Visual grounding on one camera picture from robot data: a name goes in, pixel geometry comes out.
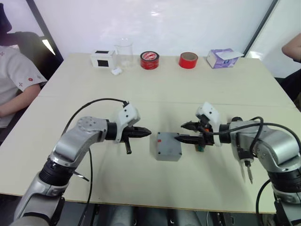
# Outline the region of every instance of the tape roll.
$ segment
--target tape roll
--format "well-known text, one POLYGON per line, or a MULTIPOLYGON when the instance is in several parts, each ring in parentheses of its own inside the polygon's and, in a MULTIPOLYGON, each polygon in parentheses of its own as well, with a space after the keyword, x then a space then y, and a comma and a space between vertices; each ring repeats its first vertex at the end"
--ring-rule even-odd
POLYGON ((140 65, 146 70, 152 70, 159 66, 159 54, 152 51, 143 52, 140 55, 140 65))
POLYGON ((180 55, 179 65, 182 68, 191 69, 196 66, 197 61, 198 56, 195 53, 185 52, 180 55))

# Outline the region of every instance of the robotic arm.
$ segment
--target robotic arm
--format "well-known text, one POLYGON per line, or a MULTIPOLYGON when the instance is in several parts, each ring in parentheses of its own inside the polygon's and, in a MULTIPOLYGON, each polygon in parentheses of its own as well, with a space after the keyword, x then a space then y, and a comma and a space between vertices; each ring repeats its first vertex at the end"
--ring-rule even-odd
POLYGON ((64 205, 62 195, 89 147, 113 140, 124 142, 127 154, 131 154, 129 137, 151 134, 146 128, 133 127, 139 120, 139 113, 131 104, 118 113, 114 122, 90 116, 80 118, 74 128, 62 135, 43 169, 33 179, 17 206, 11 226, 55 225, 64 205))
POLYGON ((190 121, 182 127, 199 131, 199 136, 179 135, 176 139, 197 145, 199 149, 206 145, 231 144, 234 157, 248 168, 251 183, 253 177, 250 166, 254 160, 253 156, 257 156, 272 182, 276 199, 274 204, 280 224, 291 226, 300 223, 301 155, 296 139, 283 131, 264 125, 251 152, 250 146, 259 129, 257 121, 242 121, 241 118, 235 117, 230 123, 221 124, 218 112, 208 102, 197 110, 196 116, 199 118, 198 122, 190 121), (252 124, 254 126, 227 132, 252 124))

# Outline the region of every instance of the glass beaker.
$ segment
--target glass beaker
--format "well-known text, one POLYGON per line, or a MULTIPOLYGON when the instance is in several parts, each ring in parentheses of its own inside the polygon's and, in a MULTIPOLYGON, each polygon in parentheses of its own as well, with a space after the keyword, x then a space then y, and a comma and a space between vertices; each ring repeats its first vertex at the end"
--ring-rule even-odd
POLYGON ((127 38, 118 39, 117 44, 115 45, 118 54, 118 64, 122 68, 129 68, 133 66, 134 57, 132 45, 133 42, 127 38))

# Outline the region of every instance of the small white box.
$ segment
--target small white box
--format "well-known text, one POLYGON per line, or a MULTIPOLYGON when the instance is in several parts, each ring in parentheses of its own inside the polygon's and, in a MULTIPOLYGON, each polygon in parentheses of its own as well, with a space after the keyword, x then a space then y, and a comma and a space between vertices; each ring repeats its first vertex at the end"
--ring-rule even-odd
POLYGON ((115 68, 117 56, 114 50, 95 50, 90 56, 93 67, 115 68))

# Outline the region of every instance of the white backdrop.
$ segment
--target white backdrop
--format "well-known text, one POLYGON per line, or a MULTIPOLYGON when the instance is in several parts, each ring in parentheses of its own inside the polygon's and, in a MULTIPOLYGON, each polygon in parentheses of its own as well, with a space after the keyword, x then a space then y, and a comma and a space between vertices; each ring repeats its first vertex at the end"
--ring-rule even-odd
POLYGON ((44 36, 26 0, 0 0, 13 32, 34 32, 44 36))
POLYGON ((285 56, 281 48, 301 32, 301 1, 280 0, 247 57, 259 58, 275 77, 285 78, 301 64, 285 56))
POLYGON ((134 41, 140 54, 244 51, 272 0, 35 0, 63 57, 134 41))

